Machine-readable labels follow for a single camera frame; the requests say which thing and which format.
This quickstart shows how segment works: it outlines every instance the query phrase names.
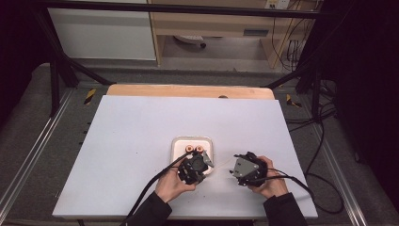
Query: white tabletop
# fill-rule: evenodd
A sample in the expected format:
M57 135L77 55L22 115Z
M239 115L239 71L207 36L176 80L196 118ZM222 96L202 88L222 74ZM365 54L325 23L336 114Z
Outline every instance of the white tabletop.
M124 218L170 162L178 136L209 137L215 170L195 191L170 202L169 218L265 218L265 198L229 173L238 153L265 155L306 184L278 101L104 96L53 215ZM309 194L290 180L287 186L304 216L317 218Z

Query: black metal frame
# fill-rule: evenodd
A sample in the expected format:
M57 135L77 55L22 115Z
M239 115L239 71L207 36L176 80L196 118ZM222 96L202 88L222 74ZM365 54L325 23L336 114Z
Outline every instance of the black metal frame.
M274 10L259 8L226 8L226 7L205 7L205 6L184 6L184 5L159 5L159 4L134 4L134 3L107 3L107 2L85 2L66 0L35 0L28 1L29 7L34 15L36 23L40 26L48 43L51 46L51 74L52 74L52 113L53 116L59 107L58 75L62 77L67 87L76 87L79 83L72 68L84 73L103 85L112 85L115 82L108 81L100 75L90 71L73 59L69 58L63 51L57 38L56 32L50 26L50 22L43 16L47 8L73 8L90 10L113 10L113 11L143 11L143 12L168 12L168 13L196 13L214 15L235 15L255 16L274 18L304 18L337 20L339 14L317 11L295 11L295 10ZM286 81L300 76L308 67L298 68L295 72L284 76L278 81L271 83L266 88L274 89Z

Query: black fabric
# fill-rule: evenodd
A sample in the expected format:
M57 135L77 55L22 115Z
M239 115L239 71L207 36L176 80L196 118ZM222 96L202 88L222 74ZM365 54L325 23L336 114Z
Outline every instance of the black fabric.
M293 193L273 196L263 203L263 207L270 226L308 225Z
M145 200L136 210L136 212L120 226L158 226L162 225L172 209L167 203L156 195L155 191Z
M0 126L20 101L32 71L49 62L49 46L26 3L0 1Z

